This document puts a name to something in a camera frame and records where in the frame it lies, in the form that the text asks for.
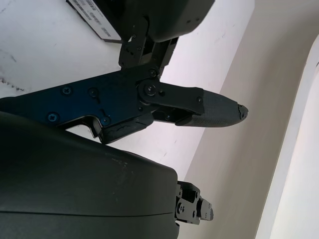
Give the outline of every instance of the black metal bracket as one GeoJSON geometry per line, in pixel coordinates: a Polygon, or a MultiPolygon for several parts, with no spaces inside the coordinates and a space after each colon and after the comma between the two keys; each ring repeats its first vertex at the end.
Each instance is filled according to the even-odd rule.
{"type": "Polygon", "coordinates": [[[103,144],[145,129],[153,121],[177,126],[224,127],[241,122],[248,110],[200,88],[159,81],[154,64],[0,100],[0,111],[68,129],[91,129],[103,144]]]}
{"type": "Polygon", "coordinates": [[[160,76],[173,55],[178,37],[164,42],[154,42],[148,36],[148,30],[148,20],[140,17],[130,31],[133,33],[130,41],[122,44],[119,65],[126,69],[153,63],[159,69],[160,76]]]}
{"type": "Polygon", "coordinates": [[[178,181],[175,218],[181,222],[198,225],[200,220],[213,220],[214,213],[211,204],[200,196],[197,187],[178,181]]]}

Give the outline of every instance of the white wall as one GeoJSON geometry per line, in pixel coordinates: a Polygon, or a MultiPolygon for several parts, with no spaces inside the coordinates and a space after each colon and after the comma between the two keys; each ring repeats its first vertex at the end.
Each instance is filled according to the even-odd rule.
{"type": "Polygon", "coordinates": [[[313,0],[256,1],[221,90],[247,106],[249,114],[238,125],[205,130],[185,179],[212,203],[215,219],[198,227],[182,225],[181,238],[255,238],[301,75],[319,33],[318,12],[319,2],[313,0]]]}
{"type": "MultiPolygon", "coordinates": [[[[203,23],[180,38],[162,81],[219,92],[253,9],[254,0],[217,0],[203,23]]],[[[0,1],[0,78],[26,92],[119,70],[119,50],[65,0],[0,1]]],[[[84,127],[72,131],[92,138],[84,127]]],[[[171,166],[182,180],[203,131],[154,123],[112,146],[171,166]]]]}
{"type": "Polygon", "coordinates": [[[298,92],[290,115],[284,142],[276,165],[275,173],[267,195],[265,207],[260,219],[256,239],[268,239],[274,225],[279,203],[282,198],[288,170],[300,131],[307,99],[314,81],[316,65],[319,62],[319,37],[316,38],[310,50],[298,92]]]}
{"type": "Polygon", "coordinates": [[[309,93],[270,239],[319,237],[318,92],[319,68],[309,93]]]}

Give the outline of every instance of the black screw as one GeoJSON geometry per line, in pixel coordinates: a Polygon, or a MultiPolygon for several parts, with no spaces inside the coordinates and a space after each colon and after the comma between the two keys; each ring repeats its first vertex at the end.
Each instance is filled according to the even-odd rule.
{"type": "Polygon", "coordinates": [[[160,96],[165,96],[165,91],[160,90],[160,91],[159,91],[159,95],[160,95],[160,96]]]}
{"type": "Polygon", "coordinates": [[[154,69],[150,69],[149,70],[149,74],[150,74],[151,77],[156,77],[158,75],[156,70],[154,70],[154,69]]]}
{"type": "Polygon", "coordinates": [[[155,95],[156,88],[153,85],[145,85],[144,91],[148,96],[153,96],[155,95]]]}
{"type": "Polygon", "coordinates": [[[99,95],[99,91],[96,88],[90,88],[88,91],[89,96],[96,98],[99,95]]]}
{"type": "Polygon", "coordinates": [[[72,88],[69,86],[65,86],[62,88],[62,94],[69,96],[70,94],[72,94],[72,88]]]}
{"type": "Polygon", "coordinates": [[[202,97],[197,97],[197,102],[199,102],[200,104],[203,103],[203,98],[202,97]]]}
{"type": "Polygon", "coordinates": [[[177,207],[177,213],[181,214],[183,212],[183,203],[179,203],[177,207]]]}
{"type": "Polygon", "coordinates": [[[111,119],[110,119],[109,117],[103,117],[103,118],[101,118],[101,125],[103,125],[103,126],[109,125],[110,122],[111,122],[111,119]]]}
{"type": "Polygon", "coordinates": [[[48,121],[50,122],[57,122],[59,119],[59,115],[55,112],[49,113],[47,116],[48,121]]]}

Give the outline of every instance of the barcode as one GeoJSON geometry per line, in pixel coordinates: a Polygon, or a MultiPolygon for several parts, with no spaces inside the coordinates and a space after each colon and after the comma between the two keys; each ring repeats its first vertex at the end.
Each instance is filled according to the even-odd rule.
{"type": "Polygon", "coordinates": [[[89,19],[92,20],[92,18],[90,18],[90,16],[85,12],[85,10],[83,9],[83,7],[81,7],[81,5],[78,3],[77,0],[73,0],[74,3],[78,6],[78,8],[80,8],[80,10],[83,12],[83,14],[89,19]]]}
{"type": "Polygon", "coordinates": [[[86,2],[88,3],[88,5],[91,7],[91,9],[92,9],[93,11],[96,10],[95,6],[92,4],[92,2],[91,2],[90,0],[86,0],[86,2]]]}
{"type": "Polygon", "coordinates": [[[101,29],[104,31],[105,34],[107,34],[108,37],[111,37],[111,35],[109,34],[109,32],[108,32],[104,27],[101,27],[101,29]]]}
{"type": "Polygon", "coordinates": [[[96,18],[96,16],[92,12],[90,12],[90,16],[93,17],[97,24],[102,25],[101,22],[96,18]]]}

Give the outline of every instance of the sticker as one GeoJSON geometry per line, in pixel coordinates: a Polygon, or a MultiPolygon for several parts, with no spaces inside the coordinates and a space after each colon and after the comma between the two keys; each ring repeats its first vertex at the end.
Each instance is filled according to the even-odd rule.
{"type": "Polygon", "coordinates": [[[92,29],[104,40],[121,40],[93,0],[69,0],[92,29]]]}

